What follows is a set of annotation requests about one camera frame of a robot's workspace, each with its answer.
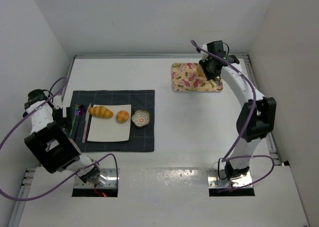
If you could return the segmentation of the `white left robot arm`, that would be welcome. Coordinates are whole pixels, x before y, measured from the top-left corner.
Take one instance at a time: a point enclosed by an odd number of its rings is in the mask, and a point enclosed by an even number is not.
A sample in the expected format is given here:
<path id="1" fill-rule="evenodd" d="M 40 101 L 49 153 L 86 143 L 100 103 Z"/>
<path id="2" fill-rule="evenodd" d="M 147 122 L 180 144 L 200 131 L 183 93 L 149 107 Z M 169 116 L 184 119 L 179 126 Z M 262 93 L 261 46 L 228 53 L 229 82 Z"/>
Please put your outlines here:
<path id="1" fill-rule="evenodd" d="M 81 153 L 69 136 L 72 128 L 72 108 L 66 108 L 63 117 L 61 97 L 45 102 L 49 97 L 44 90 L 35 89 L 28 93 L 23 117 L 30 114 L 31 134 L 24 139 L 26 146 L 50 173 L 70 170 L 83 183 L 97 184 L 101 169 L 93 159 Z"/>

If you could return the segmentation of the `long striped bread roll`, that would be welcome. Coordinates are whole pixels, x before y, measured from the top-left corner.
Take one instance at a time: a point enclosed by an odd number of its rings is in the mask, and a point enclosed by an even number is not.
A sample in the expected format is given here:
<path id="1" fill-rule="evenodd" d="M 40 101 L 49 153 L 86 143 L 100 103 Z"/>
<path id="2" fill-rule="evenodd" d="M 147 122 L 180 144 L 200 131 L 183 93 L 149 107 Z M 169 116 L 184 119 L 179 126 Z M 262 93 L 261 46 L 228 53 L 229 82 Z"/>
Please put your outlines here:
<path id="1" fill-rule="evenodd" d="M 110 119 L 113 117 L 113 112 L 104 106 L 95 106 L 88 109 L 90 115 L 101 119 Z"/>

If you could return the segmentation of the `small round bun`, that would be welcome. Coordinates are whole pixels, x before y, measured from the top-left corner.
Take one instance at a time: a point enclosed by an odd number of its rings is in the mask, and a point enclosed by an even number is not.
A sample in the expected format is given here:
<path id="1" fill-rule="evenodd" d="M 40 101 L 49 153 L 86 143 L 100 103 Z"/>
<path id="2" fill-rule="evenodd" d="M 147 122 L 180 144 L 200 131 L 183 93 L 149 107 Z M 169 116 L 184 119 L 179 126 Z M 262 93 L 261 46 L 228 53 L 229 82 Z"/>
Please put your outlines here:
<path id="1" fill-rule="evenodd" d="M 129 120 L 130 114 L 126 110 L 121 110 L 117 113 L 116 119 L 119 123 L 125 123 Z"/>

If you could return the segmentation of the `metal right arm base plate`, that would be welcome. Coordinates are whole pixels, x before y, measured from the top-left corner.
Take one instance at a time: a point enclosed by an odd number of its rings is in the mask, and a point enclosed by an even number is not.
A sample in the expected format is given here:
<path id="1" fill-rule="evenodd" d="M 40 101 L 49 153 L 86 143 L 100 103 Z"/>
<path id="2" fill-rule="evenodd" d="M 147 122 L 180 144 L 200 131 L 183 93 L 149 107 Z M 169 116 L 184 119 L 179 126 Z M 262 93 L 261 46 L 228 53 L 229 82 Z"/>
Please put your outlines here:
<path id="1" fill-rule="evenodd" d="M 225 171 L 223 169 L 208 169 L 207 170 L 208 187 L 210 189 L 225 189 L 225 188 L 252 188 L 252 177 L 250 171 L 246 175 L 231 178 L 226 178 Z"/>

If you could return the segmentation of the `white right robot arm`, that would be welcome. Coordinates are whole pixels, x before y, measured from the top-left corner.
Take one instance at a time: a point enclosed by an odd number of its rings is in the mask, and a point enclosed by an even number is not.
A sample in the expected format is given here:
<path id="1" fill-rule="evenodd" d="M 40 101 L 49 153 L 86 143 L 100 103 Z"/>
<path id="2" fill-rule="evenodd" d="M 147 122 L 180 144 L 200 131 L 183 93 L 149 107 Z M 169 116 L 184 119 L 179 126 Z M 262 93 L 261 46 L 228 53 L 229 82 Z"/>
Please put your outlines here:
<path id="1" fill-rule="evenodd" d="M 250 160 L 262 139 L 273 131 L 277 102 L 260 92 L 240 68 L 235 55 L 224 50 L 223 41 L 198 46 L 191 42 L 201 55 L 199 65 L 207 80 L 221 78 L 231 88 L 241 106 L 236 121 L 238 137 L 222 158 L 227 180 L 248 173 Z"/>

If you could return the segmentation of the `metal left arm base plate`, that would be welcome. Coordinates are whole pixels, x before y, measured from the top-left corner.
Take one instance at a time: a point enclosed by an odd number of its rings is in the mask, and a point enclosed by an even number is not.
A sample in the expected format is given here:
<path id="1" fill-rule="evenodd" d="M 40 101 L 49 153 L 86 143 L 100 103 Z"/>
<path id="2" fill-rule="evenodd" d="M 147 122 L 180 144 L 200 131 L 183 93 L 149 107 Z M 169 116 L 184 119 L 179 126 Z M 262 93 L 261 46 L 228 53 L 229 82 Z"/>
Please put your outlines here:
<path id="1" fill-rule="evenodd" d="M 93 183 L 84 183 L 76 176 L 74 180 L 75 189 L 93 189 L 94 186 L 98 189 L 116 189 L 117 188 L 117 172 L 115 168 L 102 168 L 98 179 Z"/>

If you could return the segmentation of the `ring-shaped bagel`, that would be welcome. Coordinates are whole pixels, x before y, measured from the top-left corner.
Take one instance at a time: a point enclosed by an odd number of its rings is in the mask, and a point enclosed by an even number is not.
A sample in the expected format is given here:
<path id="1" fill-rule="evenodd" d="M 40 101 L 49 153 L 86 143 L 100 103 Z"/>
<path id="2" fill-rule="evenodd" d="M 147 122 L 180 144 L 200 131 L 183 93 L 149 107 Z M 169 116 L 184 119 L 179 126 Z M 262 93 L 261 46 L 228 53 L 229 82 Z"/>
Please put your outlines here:
<path id="1" fill-rule="evenodd" d="M 198 74 L 199 77 L 206 78 L 205 73 L 204 73 L 204 71 L 203 71 L 201 65 L 198 65 L 198 66 L 196 67 L 196 71 L 197 71 L 197 74 Z"/>

